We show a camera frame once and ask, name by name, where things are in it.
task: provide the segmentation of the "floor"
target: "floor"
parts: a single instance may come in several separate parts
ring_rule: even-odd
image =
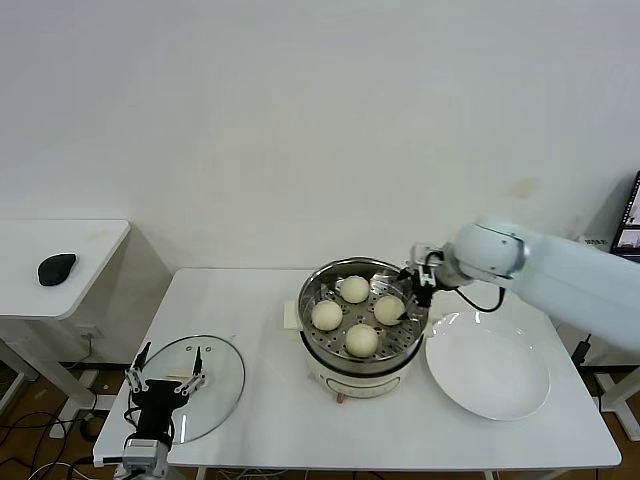
[[[75,375],[81,371],[74,370]],[[613,375],[614,380],[620,381],[624,374]],[[0,394],[7,388],[12,380],[12,372],[0,366]],[[94,388],[100,393],[117,393],[123,381],[122,371],[101,371]],[[588,388],[595,392],[594,383],[589,377],[585,377]],[[19,459],[27,465],[36,467],[53,462],[60,450],[64,447],[60,461],[70,463],[75,459],[91,455],[92,443],[82,438],[77,423],[74,423],[69,431],[66,445],[62,440],[54,440],[47,435],[48,429],[14,429],[8,431],[7,425],[12,425],[21,416],[31,412],[56,412],[65,400],[64,394],[44,378],[39,378],[34,383],[23,386],[20,393],[12,405],[0,416],[0,479],[27,480],[30,475],[28,466],[20,465]],[[640,418],[640,395],[635,395],[629,402],[636,416]],[[637,480],[640,479],[640,442],[630,442],[617,419],[612,414],[604,414],[605,421],[613,434],[618,447],[622,451],[623,462],[613,469],[603,469],[599,472],[595,470],[572,471],[559,477],[560,480]],[[45,414],[32,415],[25,418],[18,425],[34,426],[51,422]],[[89,433],[98,433],[101,426],[100,419],[94,419],[88,424]],[[111,479],[113,477],[113,467],[94,469],[92,467],[80,467],[80,470],[93,479]],[[182,468],[180,471],[187,479],[195,479],[196,470]],[[66,478],[66,467],[56,466],[43,477],[45,470],[40,471],[39,478],[42,480],[62,480]],[[209,480],[233,480],[233,473],[210,469],[207,473]],[[353,472],[328,472],[311,471],[306,474],[306,480],[353,480]],[[501,480],[515,480],[517,472],[502,472]],[[304,480],[305,472],[291,471],[285,472],[279,477],[282,480]],[[481,480],[483,475],[480,472],[469,473],[399,473],[399,472],[358,472],[356,480]]]

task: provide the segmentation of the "black cable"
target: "black cable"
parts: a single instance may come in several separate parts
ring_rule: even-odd
[[[123,415],[124,419],[133,428],[138,428],[138,425],[136,424],[135,420],[133,420],[133,417],[131,416],[131,414],[133,414],[135,412],[139,412],[140,410],[142,410],[140,407],[134,407],[134,408],[130,408],[126,412],[124,412],[124,415]]]
[[[29,427],[18,427],[16,424],[21,422],[22,420],[24,420],[25,418],[29,418],[33,415],[47,415],[49,417],[52,418],[57,418],[54,414],[50,413],[50,412],[31,412],[31,413],[27,413],[26,415],[23,415],[22,417],[18,418],[15,422],[13,422],[13,425],[9,428],[9,431],[7,432],[7,434],[4,436],[4,438],[2,440],[0,440],[0,446],[4,445],[4,443],[7,441],[7,439],[9,438],[9,436],[11,435],[11,432],[13,432],[14,429],[16,428],[43,428],[41,425],[36,425],[36,426],[29,426]],[[47,425],[56,425],[57,423],[60,423],[62,425],[62,422],[57,421],[57,422],[53,422]],[[66,429],[64,428],[64,425],[62,425],[62,428],[65,432],[65,438],[66,438]],[[6,460],[4,460],[2,463],[0,463],[0,467],[5,465],[6,463],[8,463],[9,461],[13,460],[17,463],[19,463],[20,465],[22,465],[23,467],[26,467],[29,469],[30,473],[32,474],[35,471],[35,458],[37,456],[37,452],[38,452],[38,448],[40,447],[41,443],[42,443],[42,439],[43,437],[40,437],[40,440],[38,441],[38,446],[36,447],[36,451],[34,452],[34,459],[32,461],[32,464],[29,465],[28,463],[24,462],[23,460],[20,460],[17,457],[11,457],[11,458],[7,458]]]
[[[460,295],[465,302],[467,302],[469,305],[471,305],[473,308],[475,308],[479,312],[483,312],[483,313],[493,313],[496,310],[498,310],[502,306],[502,303],[504,302],[504,294],[506,293],[506,290],[503,287],[500,287],[500,290],[498,292],[498,303],[497,303],[497,305],[495,307],[493,307],[493,308],[482,308],[482,307],[476,305],[475,303],[473,303],[467,296],[465,296],[464,293],[462,293],[460,291],[459,288],[454,288],[453,290],[458,295]]]
[[[78,465],[93,465],[93,455],[76,459],[67,469],[67,480],[73,480],[73,470]]]
[[[89,336],[87,338],[87,340],[89,341],[89,353],[87,353],[84,357],[82,357],[80,360],[78,360],[77,362],[73,363],[72,365],[69,365],[68,367],[64,367],[67,370],[71,370],[72,368],[76,368],[78,365],[80,365],[80,363],[84,362],[87,358],[89,358],[91,355],[93,355],[93,337]]]
[[[93,391],[91,393],[93,393],[94,397],[93,397],[93,405],[91,405],[91,410],[89,411],[89,413],[94,413],[95,410],[96,410],[96,404],[98,403],[98,394],[93,392]],[[62,410],[62,408],[64,407],[65,403],[67,403],[66,399],[62,402],[62,404],[55,411],[58,412],[58,411]],[[51,470],[53,470],[55,468],[56,464],[60,461],[65,449],[67,448],[67,440],[68,440],[68,437],[69,437],[69,432],[67,432],[67,429],[64,427],[64,424],[57,417],[57,414],[56,414],[55,418],[58,420],[58,423],[60,423],[60,426],[62,427],[62,430],[64,432],[64,437],[63,437],[63,440],[62,440],[62,448],[60,448],[60,451],[58,452],[58,456],[54,460],[53,464],[49,465],[49,467],[42,474],[42,478],[43,479],[49,474],[49,472]],[[34,459],[35,459],[35,456],[37,455],[38,447],[36,447],[36,452],[34,452]],[[38,480],[38,474],[36,474],[34,480]]]
[[[587,335],[587,338],[578,342],[575,350],[571,354],[571,361],[573,365],[579,369],[587,358],[587,353],[589,353],[589,349],[591,348],[591,344],[589,343],[589,339],[591,338],[591,334]]]
[[[122,480],[132,480],[133,478],[136,478],[138,475],[142,475],[143,473],[144,470],[134,470],[130,475],[127,475]]]
[[[33,465],[29,465],[28,463],[23,462],[18,457],[5,458],[2,462],[0,462],[0,467],[2,467],[3,465],[5,465],[6,463],[9,463],[9,462],[16,462],[18,465],[22,465],[24,468],[28,468],[29,471],[32,471],[32,469],[33,469]]]
[[[64,407],[64,404],[66,403],[66,400],[62,402],[62,404],[55,410],[56,412],[61,410]],[[69,438],[69,432],[67,431],[67,429],[65,428],[64,424],[62,422],[60,422],[60,426],[62,427],[62,431],[64,433],[64,436],[62,437],[62,447],[60,448],[60,451],[58,451],[58,455],[56,456],[56,459],[53,461],[53,463],[51,465],[49,465],[46,470],[43,472],[42,474],[42,478],[44,479],[51,470],[53,470],[56,466],[56,464],[60,461],[60,459],[62,458],[62,454],[64,453],[65,449],[67,448],[67,440]],[[40,440],[38,441],[38,445],[36,446],[36,450],[33,452],[33,465],[35,467],[36,464],[36,459],[38,457],[38,453],[40,450],[40,444],[42,443],[42,440],[44,439],[45,435],[47,434],[47,429],[45,428],[44,430],[42,430],[42,435],[40,435]],[[38,480],[38,473],[35,474],[35,476],[33,477],[34,480]]]
[[[25,418],[27,416],[30,416],[30,415],[35,415],[36,413],[49,413],[49,412],[31,412],[31,413],[28,413],[27,415],[25,415]],[[81,421],[82,421],[82,418],[76,418],[76,419],[73,419],[73,420],[58,420],[57,422],[43,423],[41,425],[24,425],[24,426],[0,425],[0,428],[8,428],[10,430],[28,430],[30,428],[53,427],[54,425],[60,425],[61,423],[76,423],[76,422],[81,422]]]

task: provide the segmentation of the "white table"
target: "white table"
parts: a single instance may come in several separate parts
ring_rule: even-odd
[[[0,321],[55,322],[75,312],[107,262],[129,232],[126,220],[0,220]],[[60,285],[38,282],[40,263],[59,253],[75,253],[76,264]],[[9,345],[22,359],[69,396],[59,418],[71,420],[81,408],[109,409],[113,396],[88,390],[97,371],[87,370],[80,381],[65,370],[47,339],[25,329],[24,338]],[[50,435],[62,438],[60,425]]]
[[[600,403],[600,410],[614,413],[629,440],[640,442],[640,423],[627,405],[627,400],[640,392],[640,367],[624,377],[620,383],[615,383],[608,373],[597,373],[596,381],[605,392],[600,399],[594,398],[595,402]]]
[[[621,456],[548,318],[507,295],[502,315],[529,331],[551,374],[548,402],[531,417],[496,422],[450,400],[424,352],[407,379],[375,399],[335,396],[312,379],[296,334],[283,330],[283,304],[310,272],[186,269],[176,273],[149,328],[151,353],[193,334],[221,336],[243,355],[247,379],[237,409],[218,429],[175,445],[178,466],[271,469],[540,470],[612,466]],[[467,289],[490,305],[494,288]],[[434,315],[469,310],[440,293]],[[123,385],[94,447],[96,464],[121,456],[132,428],[122,419]]]

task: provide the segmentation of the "white wall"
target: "white wall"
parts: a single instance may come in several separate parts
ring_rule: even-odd
[[[0,217],[128,218],[171,270],[400,262],[484,213],[611,229],[640,164],[639,14],[5,0]]]

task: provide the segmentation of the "cable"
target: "cable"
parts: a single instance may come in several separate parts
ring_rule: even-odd
[[[580,368],[587,358],[587,353],[589,353],[589,349],[591,348],[591,344],[589,343],[589,339],[591,338],[591,334],[587,335],[587,338],[578,342],[576,349],[571,354],[571,361],[576,368]]]
[[[94,395],[94,397],[93,397],[93,405],[91,405],[91,410],[89,411],[89,414],[95,412],[96,404],[98,403],[98,395],[95,392],[92,392],[92,393]],[[62,404],[55,411],[57,412],[57,411],[62,410],[62,408],[64,407],[66,402],[67,401],[64,400],[62,402]],[[54,460],[54,463],[59,462],[60,459],[62,458],[62,454],[64,453],[64,450],[67,448],[67,440],[69,439],[69,435],[68,435],[69,432],[67,432],[67,429],[65,428],[64,424],[60,421],[60,419],[57,417],[57,415],[56,415],[55,418],[57,419],[57,421],[60,423],[60,426],[62,427],[62,431],[64,432],[64,438],[62,440],[62,448],[60,448],[60,451],[58,452],[58,456]],[[41,440],[44,437],[45,432],[46,432],[46,430],[43,431],[43,436],[41,437]],[[38,454],[39,446],[40,445],[38,445],[38,447],[36,447],[36,451],[33,454],[34,455],[34,462],[33,462],[34,464],[35,464],[35,458],[36,458],[36,456]],[[46,477],[52,469],[53,469],[53,466],[50,466],[47,470],[45,470],[44,474],[42,475],[42,478]]]
[[[24,418],[26,418],[26,417],[28,417],[30,415],[47,414],[47,413],[49,413],[49,412],[31,412],[31,413],[28,413],[27,415],[25,415]],[[9,430],[29,430],[30,428],[53,427],[54,425],[59,425],[61,423],[76,423],[76,422],[81,422],[81,421],[82,421],[82,418],[75,418],[73,420],[58,420],[57,422],[43,423],[41,425],[24,425],[24,426],[0,425],[0,428],[8,428]]]
[[[138,475],[142,475],[143,473],[144,473],[144,470],[134,470],[133,472],[131,472],[130,475],[127,475],[122,480],[131,480],[133,478],[136,478]]]
[[[51,462],[51,463],[47,463],[46,465],[41,466],[38,470],[36,470],[33,474],[31,474],[31,476],[29,478],[27,478],[27,480],[33,480],[34,475],[36,473],[38,473],[40,470],[42,470],[45,467],[49,467],[52,465],[64,465],[65,467],[70,467],[71,465],[69,465],[68,463],[64,463],[64,462]],[[74,472],[76,472],[77,475],[80,475],[82,478],[84,478],[85,480],[97,480],[91,477],[87,477],[84,473],[80,472],[79,470],[74,469]]]
[[[18,457],[9,457],[5,458],[2,462],[0,462],[0,467],[9,462],[16,462],[18,465],[22,465],[24,468],[28,468],[30,471],[33,470],[33,466],[28,463],[23,462]]]
[[[56,417],[54,414],[50,413],[50,412],[31,412],[31,413],[27,413],[26,415],[23,415],[22,417],[18,418],[15,422],[13,422],[13,425],[12,425],[12,426],[7,427],[7,428],[9,428],[9,431],[8,431],[8,432],[7,432],[7,434],[4,436],[4,438],[3,438],[2,440],[0,440],[0,446],[2,446],[2,445],[7,441],[7,439],[8,439],[8,438],[9,438],[9,436],[11,435],[11,432],[13,432],[13,430],[14,430],[15,428],[43,428],[43,426],[42,426],[42,425],[29,426],[29,427],[18,427],[18,426],[17,426],[17,423],[19,423],[19,422],[21,422],[22,420],[24,420],[25,418],[31,417],[31,416],[33,416],[33,415],[48,415],[49,417],[52,417],[52,418],[57,419],[57,417]],[[62,422],[61,422],[61,421],[59,421],[59,420],[58,420],[58,421],[56,421],[56,422],[53,422],[53,423],[47,424],[47,426],[49,426],[49,425],[56,425],[56,424],[58,424],[58,423],[59,423],[59,424],[62,426],[62,428],[63,428],[64,434],[65,434],[65,442],[66,442],[66,434],[67,434],[67,431],[66,431],[66,429],[64,428],[64,425],[62,424]],[[38,441],[38,445],[36,446],[36,450],[34,451],[34,457],[33,457],[32,464],[31,464],[31,465],[29,465],[29,464],[27,464],[26,462],[24,462],[24,461],[20,460],[19,458],[11,457],[11,458],[8,458],[8,459],[4,460],[2,463],[0,463],[0,467],[1,467],[2,465],[4,465],[4,464],[8,463],[9,461],[15,461],[16,463],[19,463],[19,464],[20,464],[20,465],[22,465],[23,467],[29,468],[29,470],[30,470],[31,474],[33,474],[33,473],[34,473],[34,469],[35,469],[35,465],[34,465],[34,464],[35,464],[35,459],[36,459],[37,454],[38,454],[38,449],[39,449],[39,447],[40,447],[40,445],[41,445],[41,443],[42,443],[42,439],[43,439],[43,437],[41,436],[41,437],[40,437],[40,440]]]
[[[61,410],[61,409],[62,409],[62,407],[64,407],[64,404],[65,404],[65,403],[66,403],[66,400],[65,400],[65,401],[63,401],[63,402],[62,402],[62,404],[61,404],[61,405],[60,405],[60,406],[59,406],[55,411],[57,412],[57,411]],[[60,419],[58,418],[58,416],[57,416],[57,415],[51,415],[51,416],[52,416],[52,417],[54,417],[54,418],[56,418],[58,421],[60,420]],[[63,438],[62,438],[62,447],[60,448],[60,451],[58,452],[58,456],[57,456],[57,457],[56,457],[56,459],[53,461],[53,463],[54,463],[54,464],[55,464],[55,463],[57,463],[57,462],[59,462],[59,461],[60,461],[60,459],[62,458],[62,454],[64,453],[64,450],[67,448],[67,440],[68,440],[68,437],[69,437],[69,432],[67,431],[67,429],[65,428],[65,426],[64,426],[64,424],[63,424],[62,422],[60,422],[60,426],[62,427],[62,432],[63,432],[63,435],[64,435],[64,436],[63,436]],[[44,429],[44,430],[42,431],[42,435],[40,435],[40,440],[38,441],[38,445],[36,446],[36,449],[35,449],[35,451],[33,452],[33,465],[34,465],[34,466],[35,466],[35,464],[36,464],[36,459],[37,459],[37,457],[38,457],[38,453],[39,453],[39,450],[40,450],[40,445],[41,445],[42,440],[44,439],[44,437],[45,437],[46,433],[47,433],[47,430],[46,430],[46,429]],[[49,466],[49,468],[47,468],[47,469],[44,471],[44,473],[42,474],[42,478],[46,477],[46,476],[49,474],[49,472],[50,472],[51,470],[53,470],[54,466],[55,466],[55,465],[50,465],[50,466]],[[33,474],[33,475],[35,475],[35,476],[34,476],[34,478],[37,480],[37,478],[38,478],[38,474],[34,472],[34,474]]]
[[[80,457],[76,459],[69,468],[67,468],[67,480],[73,480],[73,471],[76,470],[78,465],[93,465],[93,455],[88,457]]]
[[[131,406],[131,395],[131,391],[129,391],[129,397],[127,398],[127,410],[124,412],[123,417],[133,428],[138,428],[138,424],[131,415],[135,412],[139,412],[142,408]]]
[[[495,307],[493,307],[493,308],[482,308],[482,307],[476,305],[475,303],[473,303],[467,296],[465,296],[460,291],[459,288],[454,288],[453,290],[458,295],[460,295],[465,302],[467,302],[469,305],[471,305],[473,308],[475,308],[479,312],[483,312],[483,313],[493,313],[496,310],[498,310],[502,306],[502,303],[504,302],[504,294],[506,293],[506,290],[503,287],[500,287],[500,290],[499,290],[499,293],[498,293],[498,303],[497,303],[497,305]]]
[[[70,367],[65,367],[67,370],[76,368],[81,362],[84,362],[87,358],[89,358],[93,354],[93,335],[91,334],[86,335],[86,339],[89,341],[89,353],[87,353],[84,357],[82,357],[80,360],[78,360],[76,363],[74,363]]]

